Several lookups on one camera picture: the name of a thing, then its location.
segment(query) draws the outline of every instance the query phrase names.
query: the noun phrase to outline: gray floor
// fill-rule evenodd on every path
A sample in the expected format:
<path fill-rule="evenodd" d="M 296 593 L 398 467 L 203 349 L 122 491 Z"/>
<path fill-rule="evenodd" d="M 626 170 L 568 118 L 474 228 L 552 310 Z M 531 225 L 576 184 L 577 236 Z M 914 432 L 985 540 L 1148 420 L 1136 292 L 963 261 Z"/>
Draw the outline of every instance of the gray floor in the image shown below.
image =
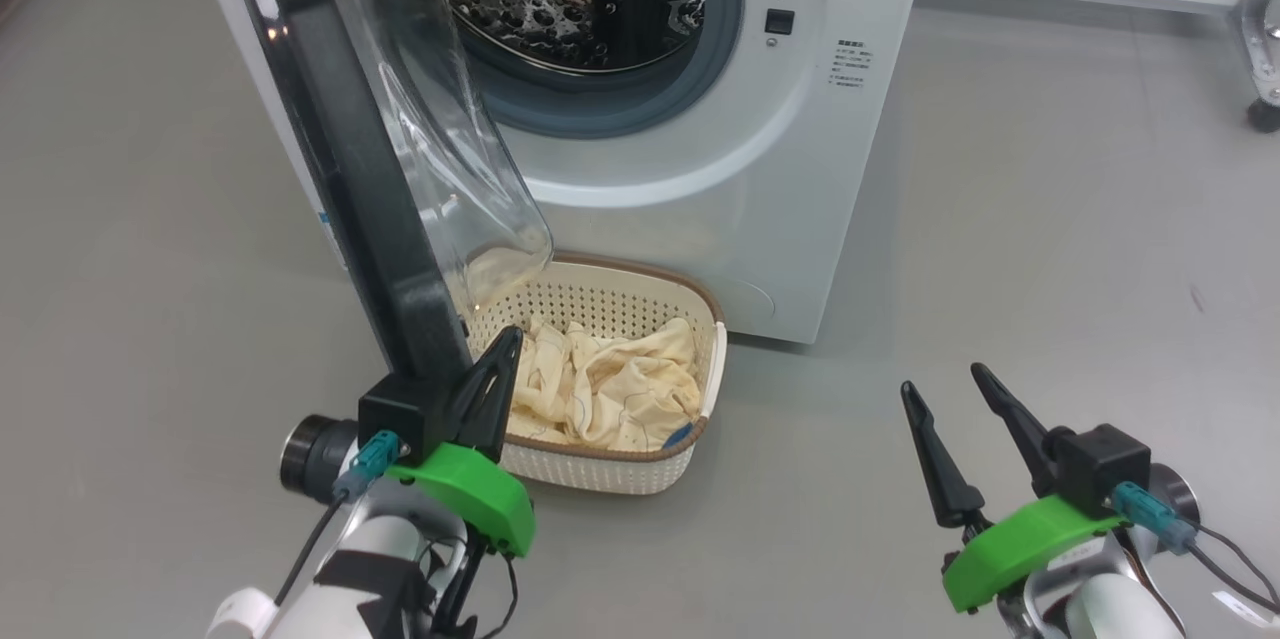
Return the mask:
<path fill-rule="evenodd" d="M 993 515 L 1030 498 L 966 365 L 1115 423 L 1280 572 L 1280 137 L 1220 28 L 920 0 L 822 338 L 736 343 L 686 478 L 535 488 L 511 636 L 1004 635 L 938 585 L 897 384 Z M 383 366 L 214 0 L 29 0 L 0 27 L 0 634 L 193 636 L 283 579 L 305 414 Z M 1156 565 L 1202 636 L 1251 630 Z M 481 572 L 483 625 L 507 602 Z"/>

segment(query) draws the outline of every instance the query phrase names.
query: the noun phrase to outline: cloth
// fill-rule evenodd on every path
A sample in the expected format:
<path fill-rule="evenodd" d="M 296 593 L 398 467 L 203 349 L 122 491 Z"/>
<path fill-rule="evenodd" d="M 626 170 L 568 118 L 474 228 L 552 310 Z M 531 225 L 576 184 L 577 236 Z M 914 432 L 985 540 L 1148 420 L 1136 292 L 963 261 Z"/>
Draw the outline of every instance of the cloth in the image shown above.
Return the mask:
<path fill-rule="evenodd" d="M 694 330 L 685 319 L 625 339 L 591 337 L 576 321 L 561 333 L 535 316 L 520 352 L 507 429 L 559 444 L 658 451 L 701 411 L 694 357 Z"/>

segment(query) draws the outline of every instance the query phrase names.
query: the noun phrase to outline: caster wheel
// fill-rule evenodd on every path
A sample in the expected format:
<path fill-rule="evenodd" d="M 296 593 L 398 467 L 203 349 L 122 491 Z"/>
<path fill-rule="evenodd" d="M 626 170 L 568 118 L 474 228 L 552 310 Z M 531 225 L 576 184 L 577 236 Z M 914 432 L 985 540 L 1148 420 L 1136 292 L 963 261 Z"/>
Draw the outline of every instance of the caster wheel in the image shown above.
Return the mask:
<path fill-rule="evenodd" d="M 1263 134 L 1280 132 L 1280 106 L 1275 106 L 1274 102 L 1262 100 L 1252 102 L 1245 115 L 1249 118 L 1249 127 Z"/>

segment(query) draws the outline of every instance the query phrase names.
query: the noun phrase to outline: basket rim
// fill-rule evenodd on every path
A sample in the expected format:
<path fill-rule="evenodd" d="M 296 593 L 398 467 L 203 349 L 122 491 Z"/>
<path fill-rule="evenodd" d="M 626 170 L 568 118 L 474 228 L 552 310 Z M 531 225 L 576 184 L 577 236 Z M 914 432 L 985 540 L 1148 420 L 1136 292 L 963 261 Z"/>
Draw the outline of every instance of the basket rim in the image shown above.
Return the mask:
<path fill-rule="evenodd" d="M 580 252 L 564 252 L 557 250 L 552 255 L 552 261 L 557 264 L 576 264 L 580 266 L 595 266 L 599 269 L 616 269 L 618 271 L 630 271 L 632 274 L 641 274 L 645 277 L 653 277 L 654 279 L 663 279 L 673 284 L 681 284 L 686 289 L 690 289 L 700 300 L 707 302 L 707 306 L 712 311 L 712 319 L 717 324 L 724 323 L 724 311 L 716 301 L 716 297 L 703 287 L 698 280 L 690 279 L 686 275 L 677 274 L 672 270 L 662 269 L 659 266 L 648 266 L 644 264 L 636 264 L 620 259 L 600 257 L 594 255 L 586 255 Z M 536 449 L 540 452 L 549 452 L 553 455 L 580 457 L 580 458 L 594 458 L 594 460 L 608 460 L 608 461 L 622 461 L 628 464 L 653 464 L 659 461 L 666 461 L 671 457 L 681 455 L 698 442 L 703 432 L 707 430 L 707 420 L 709 417 L 700 416 L 694 421 L 694 429 L 687 437 L 681 439 L 672 447 L 658 449 L 657 452 L 616 452 L 613 449 L 596 449 L 593 447 L 575 447 L 568 444 L 557 444 L 552 442 L 541 442 L 539 439 L 529 439 L 520 437 L 518 434 L 507 433 L 506 442 L 508 444 L 515 444 L 517 447 L 524 447 L 526 449 Z"/>

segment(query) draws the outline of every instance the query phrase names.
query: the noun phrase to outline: beige basket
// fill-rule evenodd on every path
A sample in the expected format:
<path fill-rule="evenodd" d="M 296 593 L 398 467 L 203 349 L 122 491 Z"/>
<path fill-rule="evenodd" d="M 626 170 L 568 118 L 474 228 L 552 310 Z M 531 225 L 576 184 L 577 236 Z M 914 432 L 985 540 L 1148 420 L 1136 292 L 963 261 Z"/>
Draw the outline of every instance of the beige basket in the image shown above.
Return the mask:
<path fill-rule="evenodd" d="M 689 437 L 658 452 L 566 447 L 507 434 L 503 469 L 539 481 L 616 494 L 655 494 L 675 484 L 716 408 L 724 373 L 728 342 L 716 300 L 690 279 L 660 269 L 558 252 L 534 282 L 472 320 L 471 353 L 479 356 L 508 325 L 529 329 L 534 315 L 561 328 L 577 321 L 595 336 L 632 339 L 685 316 L 698 347 L 694 379 L 703 388 L 703 410 Z"/>

